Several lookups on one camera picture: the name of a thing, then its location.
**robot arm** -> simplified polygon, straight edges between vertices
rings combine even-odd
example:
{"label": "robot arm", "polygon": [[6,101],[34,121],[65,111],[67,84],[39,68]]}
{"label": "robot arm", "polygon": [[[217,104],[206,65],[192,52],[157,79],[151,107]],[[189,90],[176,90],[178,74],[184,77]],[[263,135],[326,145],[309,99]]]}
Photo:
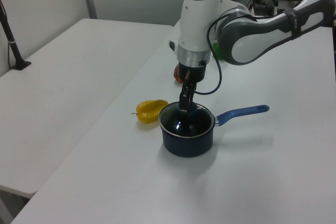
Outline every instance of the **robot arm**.
{"label": "robot arm", "polygon": [[196,83],[204,78],[217,40],[220,55],[234,65],[248,64],[267,51],[324,25],[333,18],[336,0],[303,0],[294,9],[269,19],[253,17],[245,6],[230,0],[184,0],[177,46],[178,75],[184,80],[181,110],[188,111]]}

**silver metal ring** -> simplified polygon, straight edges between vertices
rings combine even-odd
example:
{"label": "silver metal ring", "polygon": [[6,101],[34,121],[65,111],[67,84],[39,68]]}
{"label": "silver metal ring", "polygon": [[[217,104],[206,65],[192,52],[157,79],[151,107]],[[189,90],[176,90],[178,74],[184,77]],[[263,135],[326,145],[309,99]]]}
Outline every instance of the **silver metal ring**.
{"label": "silver metal ring", "polygon": [[180,45],[177,46],[177,60],[179,63],[192,68],[202,67],[202,61],[206,64],[209,63],[211,56],[211,51],[189,51],[181,47]]}

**pot rim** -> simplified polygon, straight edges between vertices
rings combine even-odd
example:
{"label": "pot rim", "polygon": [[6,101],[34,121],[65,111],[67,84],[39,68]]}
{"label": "pot rim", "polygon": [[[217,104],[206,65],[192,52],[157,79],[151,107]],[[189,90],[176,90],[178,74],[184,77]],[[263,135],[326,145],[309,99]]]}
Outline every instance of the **pot rim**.
{"label": "pot rim", "polygon": [[168,131],[161,123],[161,116],[162,114],[164,113],[165,110],[167,110],[169,107],[172,107],[174,105],[176,105],[177,103],[179,102],[173,102],[173,103],[170,103],[168,105],[166,105],[161,111],[160,111],[160,114],[159,114],[159,123],[160,123],[160,127],[163,131],[165,131],[167,134],[171,135],[171,136],[175,136],[175,137],[178,137],[178,138],[185,138],[185,139],[193,139],[193,138],[197,138],[197,137],[201,137],[203,135],[206,135],[207,133],[209,133],[210,131],[213,130],[213,128],[215,127],[215,117],[213,115],[213,113],[211,113],[211,111],[209,109],[207,109],[206,107],[204,107],[203,105],[200,105],[199,103],[195,103],[197,105],[197,108],[201,108],[203,110],[205,110],[206,112],[208,112],[208,114],[211,116],[211,125],[210,127],[205,131],[203,132],[202,134],[200,135],[197,135],[197,136],[180,136],[180,135],[177,135],[177,134],[174,134],[170,131]]}

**green object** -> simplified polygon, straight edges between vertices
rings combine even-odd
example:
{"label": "green object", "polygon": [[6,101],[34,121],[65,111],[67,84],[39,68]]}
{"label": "green object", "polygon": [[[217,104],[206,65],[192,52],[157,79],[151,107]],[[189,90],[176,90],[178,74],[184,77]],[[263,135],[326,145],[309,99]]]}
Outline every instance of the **green object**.
{"label": "green object", "polygon": [[213,43],[212,45],[214,51],[215,51],[215,57],[218,59],[218,60],[222,60],[223,58],[221,57],[220,53],[219,53],[219,46],[218,46],[218,43],[215,42]]}

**black pole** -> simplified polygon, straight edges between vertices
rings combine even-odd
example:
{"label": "black pole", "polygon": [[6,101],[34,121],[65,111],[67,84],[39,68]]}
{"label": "black pole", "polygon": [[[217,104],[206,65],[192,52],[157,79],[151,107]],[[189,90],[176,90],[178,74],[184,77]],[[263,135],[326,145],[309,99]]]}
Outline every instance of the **black pole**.
{"label": "black pole", "polygon": [[2,28],[5,31],[8,43],[11,46],[12,52],[13,52],[15,60],[16,60],[16,65],[13,66],[12,69],[16,69],[16,70],[25,69],[26,67],[28,67],[32,63],[29,62],[29,61],[23,60],[23,58],[21,57],[20,51],[19,51],[19,49],[16,45],[16,42],[15,42],[12,30],[9,27],[9,23],[7,21],[5,10],[3,10],[1,5],[0,5],[0,22],[1,22]]}

